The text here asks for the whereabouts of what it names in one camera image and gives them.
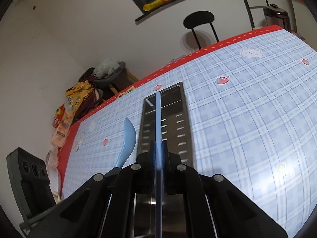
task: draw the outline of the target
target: chair leg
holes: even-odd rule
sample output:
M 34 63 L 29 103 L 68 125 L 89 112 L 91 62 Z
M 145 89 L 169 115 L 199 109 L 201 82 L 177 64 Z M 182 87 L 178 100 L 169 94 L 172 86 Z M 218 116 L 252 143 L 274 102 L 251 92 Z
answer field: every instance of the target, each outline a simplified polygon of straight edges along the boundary
M 216 34 L 216 31 L 215 31 L 215 28 L 214 28 L 213 24 L 210 23 L 210 26 L 211 26 L 211 28 L 212 28 L 212 31 L 214 32 L 214 35 L 215 35 L 215 38 L 216 38 L 217 42 L 219 42 L 219 39 L 218 39 L 218 36 L 217 36 L 217 34 Z
M 197 38 L 197 36 L 196 36 L 196 33 L 195 33 L 194 29 L 191 29 L 191 31 L 192 31 L 192 32 L 193 32 L 193 34 L 194 34 L 194 37 L 195 37 L 195 39 L 196 39 L 196 43 L 197 43 L 197 45 L 198 45 L 198 47 L 199 47 L 199 50 L 200 50 L 200 49 L 201 49 L 201 47 L 200 47 L 200 44 L 199 44 L 198 38 Z

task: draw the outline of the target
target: stainless steel tray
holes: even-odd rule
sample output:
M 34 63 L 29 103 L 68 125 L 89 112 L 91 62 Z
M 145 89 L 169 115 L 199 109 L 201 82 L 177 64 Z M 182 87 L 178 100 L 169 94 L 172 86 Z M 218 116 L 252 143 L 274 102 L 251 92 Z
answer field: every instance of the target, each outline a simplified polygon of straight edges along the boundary
M 183 164 L 193 167 L 191 131 L 183 83 L 161 92 L 162 140 L 169 152 L 180 155 Z M 150 150 L 155 141 L 155 94 L 144 99 L 137 153 Z M 183 195 L 163 195 L 162 237 L 187 237 Z M 155 236 L 155 196 L 137 194 L 132 237 Z

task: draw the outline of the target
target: screw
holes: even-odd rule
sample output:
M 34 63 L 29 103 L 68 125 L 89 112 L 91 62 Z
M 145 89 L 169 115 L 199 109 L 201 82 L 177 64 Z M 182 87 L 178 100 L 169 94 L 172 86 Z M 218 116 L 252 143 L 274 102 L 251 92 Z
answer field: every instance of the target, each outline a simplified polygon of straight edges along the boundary
M 96 174 L 94 175 L 94 180 L 95 181 L 101 181 L 103 179 L 103 175 L 102 174 Z
M 184 171 L 186 170 L 186 165 L 178 165 L 176 168 L 178 171 Z
M 141 165 L 140 164 L 133 164 L 133 165 L 131 165 L 131 169 L 132 170 L 139 170 L 139 169 L 141 169 Z
M 221 181 L 223 181 L 223 176 L 222 175 L 215 175 L 214 179 L 217 182 L 221 182 Z

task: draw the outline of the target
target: black chair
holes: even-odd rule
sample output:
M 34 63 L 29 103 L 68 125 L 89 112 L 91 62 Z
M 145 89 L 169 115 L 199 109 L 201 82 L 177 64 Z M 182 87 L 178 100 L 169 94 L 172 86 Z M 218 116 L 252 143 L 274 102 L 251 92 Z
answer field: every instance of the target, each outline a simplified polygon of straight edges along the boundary
M 217 42 L 219 42 L 219 39 L 218 39 L 218 36 L 216 34 L 215 28 L 212 25 L 212 22 L 214 21 L 214 19 L 215 19 L 215 16 L 209 11 L 198 11 L 198 12 L 194 12 L 192 14 L 189 14 L 185 18 L 185 20 L 183 21 L 184 27 L 187 28 L 187 29 L 191 29 L 191 31 L 193 32 L 194 37 L 196 39 L 196 43 L 197 43 L 199 49 L 201 49 L 200 43 L 199 43 L 198 38 L 196 36 L 196 33 L 194 31 L 194 27 L 197 27 L 199 25 L 203 25 L 203 24 L 209 23 L 211 28 L 212 28 L 212 31 L 214 32 L 214 35 L 215 35 L 215 38 L 216 38 Z

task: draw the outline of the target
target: red tablecloth border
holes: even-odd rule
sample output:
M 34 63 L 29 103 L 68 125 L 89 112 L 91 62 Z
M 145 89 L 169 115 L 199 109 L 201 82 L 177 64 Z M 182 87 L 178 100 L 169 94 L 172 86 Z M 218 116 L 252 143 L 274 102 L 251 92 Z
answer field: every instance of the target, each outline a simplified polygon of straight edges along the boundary
M 69 133 L 66 139 L 66 142 L 64 144 L 64 146 L 59 150 L 58 156 L 59 156 L 59 164 L 58 164 L 58 170 L 61 174 L 61 185 L 63 186 L 63 182 L 64 182 L 64 177 L 65 177 L 65 172 L 66 172 L 66 167 L 67 167 L 67 163 L 68 163 L 68 159 L 69 159 L 69 155 L 73 146 L 73 142 L 75 140 L 79 125 L 82 121 L 84 121 L 85 119 L 87 119 L 88 117 L 92 116 L 94 113 L 98 112 L 100 109 L 106 107 L 107 105 L 109 105 L 110 103 L 112 103 L 113 101 L 115 101 L 119 95 L 124 94 L 128 89 L 130 89 L 131 87 L 134 88 L 138 88 L 139 86 L 142 86 L 143 84 L 159 77 L 160 75 L 175 69 L 181 65 L 183 65 L 184 63 L 190 62 L 191 60 L 194 60 L 200 56 L 206 55 L 210 52 L 213 52 L 215 50 L 218 50 L 220 48 L 235 44 L 237 42 L 240 42 L 242 40 L 246 40 L 248 38 L 251 37 L 256 37 L 256 36 L 260 36 L 262 34 L 266 34 L 266 33 L 270 33 L 273 31 L 277 31 L 277 30 L 281 30 L 282 28 L 280 26 L 277 25 L 273 25 L 273 26 L 268 26 L 268 27 L 264 27 L 261 29 L 257 29 L 257 30 L 253 30 L 250 32 L 246 32 L 243 33 L 241 35 L 232 37 L 232 38 L 228 38 L 226 40 L 220 41 L 216 44 L 210 45 L 208 47 L 202 48 L 199 51 L 193 52 L 190 55 L 187 55 L 183 58 L 178 59 L 177 61 L 171 62 L 169 64 L 167 64 L 166 66 L 164 66 L 163 68 L 155 71 L 154 73 L 148 75 L 147 77 L 139 80 L 138 82 L 134 83 L 133 85 L 131 85 L 130 87 L 126 88 L 125 90 L 121 91 L 119 94 L 116 94 L 115 96 L 113 96 L 112 98 L 108 99 L 107 101 L 105 101 L 104 103 L 102 103 L 100 106 L 98 106 L 97 108 L 95 108 L 94 110 L 90 111 L 87 115 L 85 115 L 83 118 L 81 118 L 78 122 L 76 122 L 74 125 L 72 125 L 69 129 Z

